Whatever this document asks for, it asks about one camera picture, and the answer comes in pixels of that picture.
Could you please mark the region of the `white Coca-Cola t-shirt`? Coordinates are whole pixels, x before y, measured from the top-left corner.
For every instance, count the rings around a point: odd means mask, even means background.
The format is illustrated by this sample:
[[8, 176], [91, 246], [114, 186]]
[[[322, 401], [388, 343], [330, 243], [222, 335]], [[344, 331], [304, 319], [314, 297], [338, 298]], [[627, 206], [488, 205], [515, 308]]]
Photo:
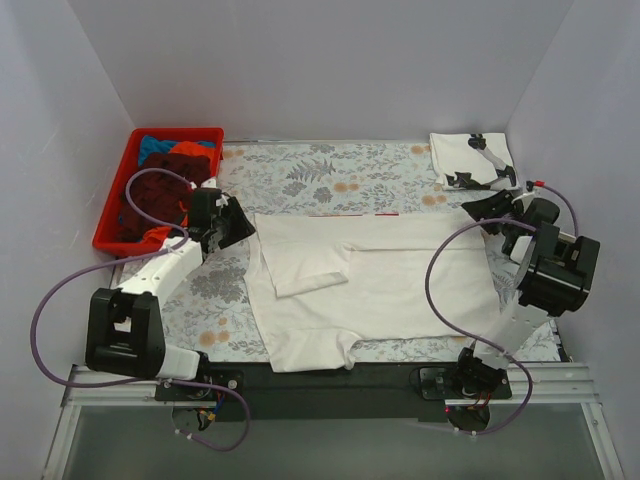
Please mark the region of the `white Coca-Cola t-shirt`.
[[351, 368], [360, 341], [481, 334], [499, 315], [484, 240], [462, 211], [254, 225], [245, 282], [277, 373]]

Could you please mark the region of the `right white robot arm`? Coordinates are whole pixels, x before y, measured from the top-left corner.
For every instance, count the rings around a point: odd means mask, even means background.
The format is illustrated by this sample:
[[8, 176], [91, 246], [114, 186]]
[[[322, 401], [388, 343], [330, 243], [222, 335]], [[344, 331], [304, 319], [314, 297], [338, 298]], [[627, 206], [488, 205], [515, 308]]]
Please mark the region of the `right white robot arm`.
[[500, 317], [482, 335], [462, 349], [452, 385], [464, 396], [489, 395], [506, 382], [510, 360], [534, 331], [585, 303], [592, 286], [600, 243], [572, 236], [555, 225], [560, 208], [532, 196], [516, 198], [503, 190], [462, 208], [475, 221], [509, 218], [534, 228], [513, 224], [485, 225], [491, 235], [502, 235], [501, 251], [519, 265], [515, 292]]

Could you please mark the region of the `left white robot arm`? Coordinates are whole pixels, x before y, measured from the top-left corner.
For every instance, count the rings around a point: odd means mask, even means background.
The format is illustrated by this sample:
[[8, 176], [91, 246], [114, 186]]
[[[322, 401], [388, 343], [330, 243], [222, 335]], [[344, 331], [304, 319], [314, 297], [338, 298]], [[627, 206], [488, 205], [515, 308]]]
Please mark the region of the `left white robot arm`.
[[239, 201], [218, 188], [195, 190], [184, 230], [172, 229], [154, 258], [90, 301], [85, 363], [94, 371], [141, 379], [194, 380], [203, 354], [165, 340], [161, 310], [206, 258], [255, 233]]

